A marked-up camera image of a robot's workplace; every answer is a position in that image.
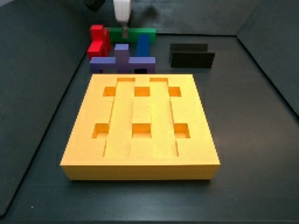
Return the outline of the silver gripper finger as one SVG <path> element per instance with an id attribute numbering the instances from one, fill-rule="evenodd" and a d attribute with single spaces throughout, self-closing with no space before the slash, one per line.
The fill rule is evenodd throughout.
<path id="1" fill-rule="evenodd" d="M 128 38 L 128 27 L 123 27 L 123 39 Z"/>

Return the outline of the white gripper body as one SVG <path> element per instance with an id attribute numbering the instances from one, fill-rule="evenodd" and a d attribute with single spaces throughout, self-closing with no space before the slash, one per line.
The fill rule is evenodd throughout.
<path id="1" fill-rule="evenodd" d="M 131 16 L 132 2 L 131 0 L 113 0 L 116 21 L 127 23 Z"/>

